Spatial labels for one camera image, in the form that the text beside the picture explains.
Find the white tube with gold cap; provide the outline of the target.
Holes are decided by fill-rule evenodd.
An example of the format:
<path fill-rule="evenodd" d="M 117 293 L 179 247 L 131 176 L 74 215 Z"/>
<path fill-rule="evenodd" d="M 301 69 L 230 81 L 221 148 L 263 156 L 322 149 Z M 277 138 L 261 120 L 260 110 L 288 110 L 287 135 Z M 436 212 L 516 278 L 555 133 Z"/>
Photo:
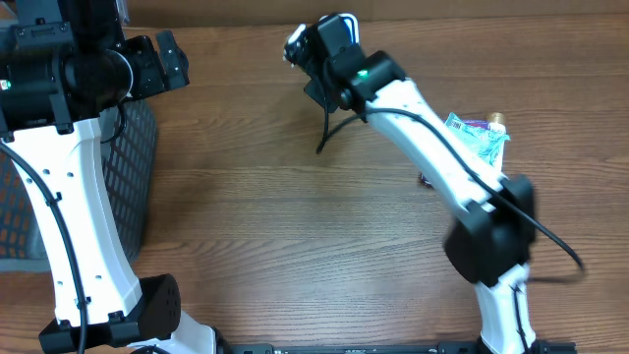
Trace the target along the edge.
<path fill-rule="evenodd" d="M 502 171 L 505 143 L 510 140 L 506 130 L 506 118 L 502 113 L 491 112 L 486 116 L 487 128 L 492 131 L 489 163 Z"/>

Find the green juice carton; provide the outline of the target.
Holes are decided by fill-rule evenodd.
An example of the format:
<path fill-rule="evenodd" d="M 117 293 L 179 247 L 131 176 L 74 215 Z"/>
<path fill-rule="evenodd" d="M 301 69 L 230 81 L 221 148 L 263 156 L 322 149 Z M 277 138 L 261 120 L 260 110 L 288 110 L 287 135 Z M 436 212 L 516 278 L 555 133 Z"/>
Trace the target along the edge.
<path fill-rule="evenodd" d="M 304 52 L 306 24 L 299 24 L 297 28 L 287 37 L 283 48 L 283 60 L 295 67 Z"/>

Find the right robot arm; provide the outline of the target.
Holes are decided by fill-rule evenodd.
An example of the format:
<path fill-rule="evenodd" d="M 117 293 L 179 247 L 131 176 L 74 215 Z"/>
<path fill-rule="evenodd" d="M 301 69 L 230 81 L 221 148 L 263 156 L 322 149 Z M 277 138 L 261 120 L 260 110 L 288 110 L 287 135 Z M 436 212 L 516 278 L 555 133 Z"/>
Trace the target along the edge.
<path fill-rule="evenodd" d="M 472 283 L 482 316 L 480 349 L 530 353 L 536 334 L 526 282 L 535 228 L 533 188 L 509 180 L 473 154 L 386 52 L 366 55 L 350 14 L 300 24 L 284 58 L 309 77 L 306 93 L 326 111 L 351 110 L 393 142 L 441 195 L 454 217 L 444 240 L 448 260 Z"/>

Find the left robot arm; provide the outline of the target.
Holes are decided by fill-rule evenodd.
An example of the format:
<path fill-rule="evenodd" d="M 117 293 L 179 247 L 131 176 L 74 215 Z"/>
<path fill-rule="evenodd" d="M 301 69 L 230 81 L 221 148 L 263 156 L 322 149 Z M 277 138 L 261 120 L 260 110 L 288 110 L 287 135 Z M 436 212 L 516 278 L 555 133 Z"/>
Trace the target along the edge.
<path fill-rule="evenodd" d="M 173 34 L 126 38 L 118 1 L 20 1 L 1 51 L 1 149 L 26 187 L 49 261 L 46 353 L 107 345 L 216 354 L 215 330 L 181 307 L 171 274 L 138 278 L 108 198 L 98 118 L 189 82 Z"/>

